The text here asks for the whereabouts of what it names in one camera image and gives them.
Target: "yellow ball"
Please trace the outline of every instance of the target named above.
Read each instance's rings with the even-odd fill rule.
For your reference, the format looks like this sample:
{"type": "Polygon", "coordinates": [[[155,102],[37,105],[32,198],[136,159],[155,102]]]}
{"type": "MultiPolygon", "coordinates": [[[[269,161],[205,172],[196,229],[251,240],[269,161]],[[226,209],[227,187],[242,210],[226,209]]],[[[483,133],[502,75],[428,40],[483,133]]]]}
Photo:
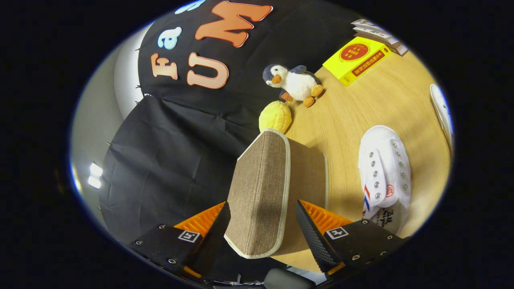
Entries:
{"type": "Polygon", "coordinates": [[[291,125],[291,110],[284,102],[277,100],[268,104],[259,116],[259,130],[275,129],[283,134],[291,125]]]}

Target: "brown fabric book cover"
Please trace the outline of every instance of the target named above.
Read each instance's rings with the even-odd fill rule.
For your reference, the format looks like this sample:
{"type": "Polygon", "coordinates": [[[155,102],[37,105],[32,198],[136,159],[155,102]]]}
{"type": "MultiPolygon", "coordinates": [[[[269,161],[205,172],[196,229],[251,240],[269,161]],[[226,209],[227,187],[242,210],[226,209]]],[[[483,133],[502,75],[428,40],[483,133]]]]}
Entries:
{"type": "Polygon", "coordinates": [[[239,157],[227,198],[229,245],[247,259],[308,249],[296,221],[298,199],[325,206],[324,155],[266,129],[239,157]]]}

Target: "penguin foot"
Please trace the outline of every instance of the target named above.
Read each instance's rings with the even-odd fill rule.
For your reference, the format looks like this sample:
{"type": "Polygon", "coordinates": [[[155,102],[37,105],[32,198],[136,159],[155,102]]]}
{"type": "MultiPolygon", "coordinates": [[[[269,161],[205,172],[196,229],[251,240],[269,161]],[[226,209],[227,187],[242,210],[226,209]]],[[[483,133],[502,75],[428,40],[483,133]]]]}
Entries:
{"type": "Polygon", "coordinates": [[[303,105],[305,107],[311,107],[314,104],[314,102],[315,102],[314,97],[309,96],[303,100],[303,105]]]}
{"type": "Polygon", "coordinates": [[[314,85],[310,89],[310,95],[312,97],[316,97],[316,96],[320,95],[322,92],[323,92],[323,85],[321,85],[321,84],[314,85]]]}

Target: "red circle label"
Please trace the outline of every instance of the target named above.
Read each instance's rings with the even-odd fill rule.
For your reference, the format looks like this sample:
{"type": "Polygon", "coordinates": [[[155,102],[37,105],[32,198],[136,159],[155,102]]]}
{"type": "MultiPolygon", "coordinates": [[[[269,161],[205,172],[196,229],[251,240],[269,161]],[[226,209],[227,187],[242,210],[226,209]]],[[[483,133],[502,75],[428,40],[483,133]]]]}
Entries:
{"type": "Polygon", "coordinates": [[[385,192],[385,197],[390,197],[394,194],[393,185],[387,185],[386,189],[387,189],[387,191],[385,192]]]}
{"type": "Polygon", "coordinates": [[[370,48],[363,43],[355,43],[350,46],[345,47],[339,57],[342,60],[351,61],[363,58],[368,52],[370,48]]]}

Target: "white sneaker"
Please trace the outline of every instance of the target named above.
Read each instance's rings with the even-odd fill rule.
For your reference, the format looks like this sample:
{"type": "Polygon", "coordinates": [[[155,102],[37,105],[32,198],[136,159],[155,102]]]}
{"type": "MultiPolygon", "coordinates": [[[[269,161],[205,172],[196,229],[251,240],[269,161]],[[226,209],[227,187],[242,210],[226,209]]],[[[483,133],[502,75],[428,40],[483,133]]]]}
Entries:
{"type": "Polygon", "coordinates": [[[455,141],[453,137],[450,110],[448,109],[446,99],[443,96],[443,92],[436,84],[430,84],[430,95],[432,96],[432,104],[434,105],[437,116],[439,117],[441,129],[443,129],[448,145],[450,146],[450,151],[453,153],[455,141]]]}
{"type": "Polygon", "coordinates": [[[411,203],[411,167],[400,137],[384,125],[370,128],[360,141],[358,168],[362,217],[398,233],[411,203]]]}

